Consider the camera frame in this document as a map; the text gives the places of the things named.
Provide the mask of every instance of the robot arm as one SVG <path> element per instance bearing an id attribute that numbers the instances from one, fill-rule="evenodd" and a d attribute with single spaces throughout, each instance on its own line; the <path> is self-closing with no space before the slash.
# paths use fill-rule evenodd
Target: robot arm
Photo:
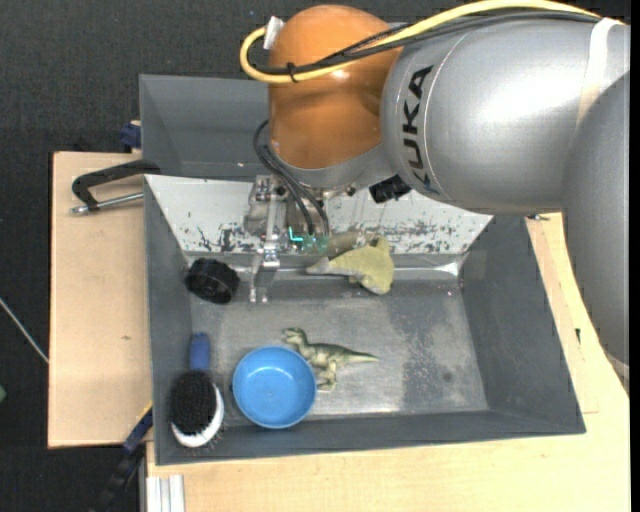
<path id="1" fill-rule="evenodd" d="M 533 10 L 500 11 L 523 7 Z M 270 83 L 278 165 L 315 191 L 393 177 L 475 212 L 562 211 L 601 342 L 628 364 L 630 27 L 554 2 L 490 0 L 399 28 L 341 12 L 353 21 L 334 16 L 342 28 L 323 49 L 331 13 L 318 9 L 285 25 L 270 67 L 246 58 L 264 29 L 241 51 L 245 71 Z M 315 41 L 310 55 L 296 30 Z"/>

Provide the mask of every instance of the wooden table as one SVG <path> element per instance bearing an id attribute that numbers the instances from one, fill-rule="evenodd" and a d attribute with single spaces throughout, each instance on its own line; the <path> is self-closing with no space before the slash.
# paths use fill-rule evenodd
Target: wooden table
<path id="1" fill-rule="evenodd" d="M 150 400 L 141 203 L 68 213 L 75 176 L 138 157 L 54 157 L 52 448 L 122 442 Z M 99 193 L 139 188 L 138 178 Z M 586 434 L 181 466 L 156 466 L 149 442 L 148 474 L 183 474 L 188 512 L 630 510 L 629 399 L 580 298 L 561 219 L 550 217 L 528 227 Z"/>

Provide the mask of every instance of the yellow cable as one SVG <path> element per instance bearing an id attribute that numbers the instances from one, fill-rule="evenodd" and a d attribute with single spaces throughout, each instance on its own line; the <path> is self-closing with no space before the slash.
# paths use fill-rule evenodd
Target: yellow cable
<path id="1" fill-rule="evenodd" d="M 547 0 L 481 0 L 472 4 L 455 7 L 440 14 L 436 14 L 435 16 L 432 16 L 425 20 L 419 21 L 418 23 L 415 23 L 391 36 L 376 41 L 374 44 L 371 44 L 370 47 L 375 48 L 376 46 L 382 44 L 391 43 L 405 37 L 411 37 L 421 34 L 423 32 L 426 32 L 427 30 L 431 30 L 432 28 L 435 28 L 444 23 L 448 23 L 462 16 L 469 16 L 471 14 L 478 14 L 481 12 L 496 9 L 513 8 L 543 9 L 547 11 L 584 14 L 587 16 L 593 16 L 594 19 L 600 18 L 600 16 L 598 16 L 597 14 L 585 11 L 584 9 Z M 264 37 L 265 33 L 265 27 L 259 28 L 253 31 L 242 43 L 242 46 L 240 48 L 240 64 L 242 65 L 242 69 L 251 78 L 254 78 L 255 80 L 259 80 L 261 82 L 267 82 L 270 84 L 286 84 L 292 82 L 293 80 L 289 75 L 274 75 L 271 73 L 263 73 L 261 71 L 258 71 L 249 63 L 249 49 L 251 48 L 253 43 L 255 43 L 258 39 Z M 307 71 L 304 73 L 296 73 L 293 76 L 298 82 L 301 82 L 303 80 L 311 80 L 327 75 L 329 73 L 333 73 L 334 71 L 338 71 L 339 69 L 342 69 L 345 66 L 349 66 L 350 64 L 352 64 L 352 62 L 343 62 L 323 69 Z"/>

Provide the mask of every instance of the green light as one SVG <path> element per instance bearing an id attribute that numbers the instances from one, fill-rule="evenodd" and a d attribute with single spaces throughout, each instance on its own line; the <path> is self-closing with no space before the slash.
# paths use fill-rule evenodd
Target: green light
<path id="1" fill-rule="evenodd" d="M 293 229 L 291 229 L 291 226 L 289 226 L 289 240 L 291 240 L 292 242 L 304 242 L 304 237 L 294 236 Z"/>

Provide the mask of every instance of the hairbrush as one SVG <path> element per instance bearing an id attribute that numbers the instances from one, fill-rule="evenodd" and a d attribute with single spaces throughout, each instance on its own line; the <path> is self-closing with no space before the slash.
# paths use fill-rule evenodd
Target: hairbrush
<path id="1" fill-rule="evenodd" d="M 198 448 L 211 441 L 222 426 L 224 402 L 211 379 L 211 343 L 196 333 L 189 347 L 189 371 L 180 375 L 169 393 L 169 423 L 180 444 Z"/>

